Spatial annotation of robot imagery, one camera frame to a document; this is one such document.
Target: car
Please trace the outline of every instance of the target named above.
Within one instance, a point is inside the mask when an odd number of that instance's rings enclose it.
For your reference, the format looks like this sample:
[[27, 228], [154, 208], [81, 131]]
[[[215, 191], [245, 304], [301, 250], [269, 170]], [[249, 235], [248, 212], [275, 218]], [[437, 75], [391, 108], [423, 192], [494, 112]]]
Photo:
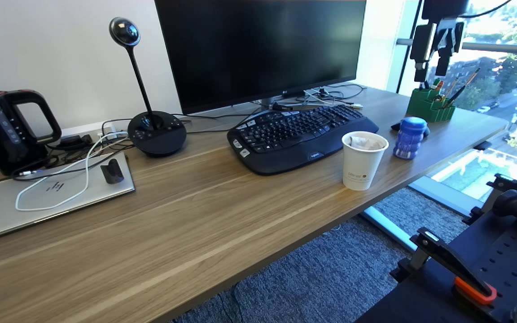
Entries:
[[490, 108], [489, 106], [483, 106], [482, 108], [479, 108], [479, 109], [478, 109], [478, 110], [476, 110], [476, 111], [478, 111], [478, 112], [480, 112], [480, 113], [486, 113], [486, 112], [490, 111], [490, 109], [491, 109], [491, 108]]

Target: silver laptop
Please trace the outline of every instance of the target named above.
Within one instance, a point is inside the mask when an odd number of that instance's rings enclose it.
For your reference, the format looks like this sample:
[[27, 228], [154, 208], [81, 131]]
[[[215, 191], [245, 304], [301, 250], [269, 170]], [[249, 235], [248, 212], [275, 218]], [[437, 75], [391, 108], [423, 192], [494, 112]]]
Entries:
[[[98, 162], [105, 156], [91, 158], [89, 164]], [[33, 184], [33, 182], [18, 182], [6, 180], [0, 182], [0, 235], [12, 230], [26, 227], [46, 219], [50, 219], [82, 207], [108, 200], [135, 190], [129, 166], [125, 160], [124, 153], [118, 153], [111, 159], [117, 159], [119, 167], [123, 172], [123, 181], [117, 184], [108, 184], [103, 176], [99, 165], [89, 171], [89, 186], [80, 196], [69, 202], [50, 210], [42, 211], [17, 211], [15, 200], [17, 193]], [[106, 165], [111, 159], [105, 160], [101, 165]], [[83, 168], [84, 162], [74, 166], [73, 169]], [[38, 172], [33, 176], [41, 176], [56, 172], [63, 167], [51, 168], [44, 172]], [[85, 172], [74, 172], [70, 174], [52, 176], [47, 178], [31, 190], [25, 192], [20, 199], [20, 209], [35, 209], [39, 207], [52, 206], [66, 200], [70, 196], [80, 192], [85, 186]]]

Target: gray carpet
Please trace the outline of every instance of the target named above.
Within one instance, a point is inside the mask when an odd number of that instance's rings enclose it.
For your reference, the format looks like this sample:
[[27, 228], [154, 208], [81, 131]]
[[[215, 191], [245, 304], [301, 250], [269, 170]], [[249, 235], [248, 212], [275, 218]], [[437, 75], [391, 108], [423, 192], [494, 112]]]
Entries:
[[[446, 242], [461, 216], [404, 188], [375, 205], [409, 234], [429, 227]], [[352, 323], [396, 286], [390, 270], [408, 254], [355, 217], [242, 280], [174, 323]]]

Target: blue plastic bottle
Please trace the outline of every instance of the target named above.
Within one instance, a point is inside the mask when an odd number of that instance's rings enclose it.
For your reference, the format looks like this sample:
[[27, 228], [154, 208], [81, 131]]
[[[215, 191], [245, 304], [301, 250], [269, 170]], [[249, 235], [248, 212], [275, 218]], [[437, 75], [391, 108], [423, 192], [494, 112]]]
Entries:
[[420, 143], [424, 139], [426, 121], [422, 118], [406, 117], [400, 123], [400, 131], [396, 145], [394, 145], [394, 156], [402, 159], [414, 159], [420, 149]]

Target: black keyboard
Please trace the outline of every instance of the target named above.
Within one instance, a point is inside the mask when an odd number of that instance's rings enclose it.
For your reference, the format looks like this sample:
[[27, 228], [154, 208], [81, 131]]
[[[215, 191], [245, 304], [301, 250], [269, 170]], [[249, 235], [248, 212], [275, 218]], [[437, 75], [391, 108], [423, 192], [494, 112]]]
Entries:
[[312, 110], [266, 112], [230, 129], [227, 139], [251, 171], [272, 175], [315, 162], [342, 149], [351, 131], [378, 131], [378, 126], [345, 105]]

